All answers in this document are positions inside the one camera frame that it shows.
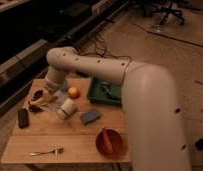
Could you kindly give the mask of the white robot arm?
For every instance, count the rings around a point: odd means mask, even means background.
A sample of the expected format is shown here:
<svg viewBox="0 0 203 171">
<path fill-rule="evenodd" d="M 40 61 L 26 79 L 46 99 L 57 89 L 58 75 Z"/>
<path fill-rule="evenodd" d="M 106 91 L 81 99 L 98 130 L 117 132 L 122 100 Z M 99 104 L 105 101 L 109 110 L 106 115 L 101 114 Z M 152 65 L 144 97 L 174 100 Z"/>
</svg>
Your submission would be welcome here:
<svg viewBox="0 0 203 171">
<path fill-rule="evenodd" d="M 56 92 L 70 71 L 122 87 L 133 171 L 192 171 L 174 77 L 164 67 L 86 57 L 73 47 L 47 52 L 44 86 Z"/>
</svg>

